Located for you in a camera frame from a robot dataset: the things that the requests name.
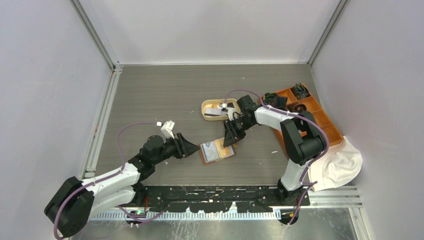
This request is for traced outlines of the brown leather card holder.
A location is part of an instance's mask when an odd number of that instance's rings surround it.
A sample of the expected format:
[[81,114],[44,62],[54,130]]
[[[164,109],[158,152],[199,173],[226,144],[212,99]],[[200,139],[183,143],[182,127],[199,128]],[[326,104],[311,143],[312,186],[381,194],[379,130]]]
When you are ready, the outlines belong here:
[[216,163],[235,156],[237,144],[224,147],[224,138],[199,144],[199,154],[203,165]]

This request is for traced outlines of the silver VIP card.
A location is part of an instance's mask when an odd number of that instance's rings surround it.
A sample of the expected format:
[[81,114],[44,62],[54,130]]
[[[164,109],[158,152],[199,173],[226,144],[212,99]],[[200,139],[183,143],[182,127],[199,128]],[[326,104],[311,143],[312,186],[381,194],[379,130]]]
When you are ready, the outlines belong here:
[[215,143],[213,141],[205,142],[200,145],[203,159],[206,163],[214,162],[219,159]]

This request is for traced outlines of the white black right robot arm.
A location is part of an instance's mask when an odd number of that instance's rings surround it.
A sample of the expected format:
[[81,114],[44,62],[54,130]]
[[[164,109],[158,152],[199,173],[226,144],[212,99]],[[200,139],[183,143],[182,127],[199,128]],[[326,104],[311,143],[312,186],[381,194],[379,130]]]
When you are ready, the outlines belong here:
[[291,205],[304,185],[307,169],[328,150],[328,138],[308,111],[295,113],[264,103],[258,104],[249,95],[241,97],[236,104],[241,115],[230,115],[223,122],[223,146],[229,147],[244,139],[246,131],[255,125],[264,125],[280,131],[288,163],[277,182],[275,194],[281,204]]

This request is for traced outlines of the orange gold card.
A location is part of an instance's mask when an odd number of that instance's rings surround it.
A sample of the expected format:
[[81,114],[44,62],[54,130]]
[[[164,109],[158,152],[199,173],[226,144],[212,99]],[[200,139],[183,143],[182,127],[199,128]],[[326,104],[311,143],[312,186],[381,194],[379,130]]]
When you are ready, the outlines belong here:
[[232,145],[224,147],[224,141],[222,139],[215,140],[214,144],[220,160],[232,157],[236,154]]

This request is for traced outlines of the cream oval tray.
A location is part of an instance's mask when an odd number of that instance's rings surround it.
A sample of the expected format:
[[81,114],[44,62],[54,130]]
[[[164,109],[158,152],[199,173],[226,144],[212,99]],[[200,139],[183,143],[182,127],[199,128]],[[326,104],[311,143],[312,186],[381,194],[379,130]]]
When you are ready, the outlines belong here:
[[201,114],[206,121],[233,120],[241,114],[236,99],[209,99],[201,104]]

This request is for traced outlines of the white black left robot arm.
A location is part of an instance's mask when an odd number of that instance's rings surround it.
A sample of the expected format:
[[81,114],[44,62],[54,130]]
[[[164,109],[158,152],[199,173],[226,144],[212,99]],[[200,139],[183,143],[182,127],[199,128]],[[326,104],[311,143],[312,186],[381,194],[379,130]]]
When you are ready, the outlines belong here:
[[146,200],[142,181],[155,172],[157,164],[187,158],[199,150],[181,133],[166,139],[152,135],[121,167],[85,180],[69,177],[44,209],[53,223],[54,237],[63,240],[76,235],[92,217],[111,208],[129,203],[141,206]]

